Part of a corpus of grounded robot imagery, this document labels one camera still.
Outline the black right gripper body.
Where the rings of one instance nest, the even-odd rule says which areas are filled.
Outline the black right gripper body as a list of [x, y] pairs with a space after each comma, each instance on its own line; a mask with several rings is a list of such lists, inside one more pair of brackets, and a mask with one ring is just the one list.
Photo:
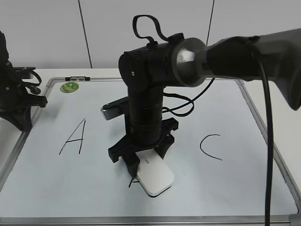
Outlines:
[[115, 163], [125, 154], [154, 149], [166, 136], [172, 136], [171, 131], [178, 127], [179, 122], [175, 118], [169, 118], [154, 126], [135, 129], [108, 149], [109, 157]]

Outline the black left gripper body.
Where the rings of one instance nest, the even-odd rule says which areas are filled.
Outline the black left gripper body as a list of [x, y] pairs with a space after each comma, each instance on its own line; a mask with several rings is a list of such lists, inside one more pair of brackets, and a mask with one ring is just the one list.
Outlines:
[[0, 110], [11, 111], [31, 106], [46, 107], [48, 101], [45, 96], [39, 96], [40, 83], [0, 80]]

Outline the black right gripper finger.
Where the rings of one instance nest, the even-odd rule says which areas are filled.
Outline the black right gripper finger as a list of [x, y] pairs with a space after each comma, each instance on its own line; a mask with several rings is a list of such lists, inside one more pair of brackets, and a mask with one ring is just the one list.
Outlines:
[[122, 156], [123, 161], [127, 166], [127, 170], [131, 177], [136, 177], [140, 159], [136, 153], [125, 154]]
[[166, 136], [163, 141], [154, 148], [155, 152], [161, 157], [161, 159], [164, 159], [169, 147], [174, 143], [174, 137], [173, 136]]

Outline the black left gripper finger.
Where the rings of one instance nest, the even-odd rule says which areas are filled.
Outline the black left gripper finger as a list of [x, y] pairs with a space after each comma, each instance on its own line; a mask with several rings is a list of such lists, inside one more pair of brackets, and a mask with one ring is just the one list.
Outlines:
[[0, 117], [13, 124], [20, 131], [30, 131], [32, 129], [31, 107], [1, 111]]

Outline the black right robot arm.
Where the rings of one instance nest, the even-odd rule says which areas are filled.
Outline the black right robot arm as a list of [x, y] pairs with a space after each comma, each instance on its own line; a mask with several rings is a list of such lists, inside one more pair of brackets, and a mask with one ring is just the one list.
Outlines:
[[103, 107], [103, 113], [124, 115], [126, 135], [110, 147], [113, 162], [126, 161], [137, 174], [137, 152], [155, 149], [164, 157], [178, 129], [174, 118], [162, 119], [165, 87], [197, 87], [207, 78], [274, 82], [293, 110], [301, 106], [301, 31], [293, 29], [261, 36], [236, 36], [206, 46], [179, 33], [166, 43], [150, 41], [145, 47], [123, 53], [119, 73], [127, 97]]

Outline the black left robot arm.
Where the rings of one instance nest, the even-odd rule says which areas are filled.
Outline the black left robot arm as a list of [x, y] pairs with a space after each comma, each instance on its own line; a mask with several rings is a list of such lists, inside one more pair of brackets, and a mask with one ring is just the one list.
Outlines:
[[48, 101], [41, 95], [41, 77], [35, 67], [13, 67], [4, 33], [0, 34], [0, 117], [20, 131], [32, 128], [31, 108], [46, 107]]

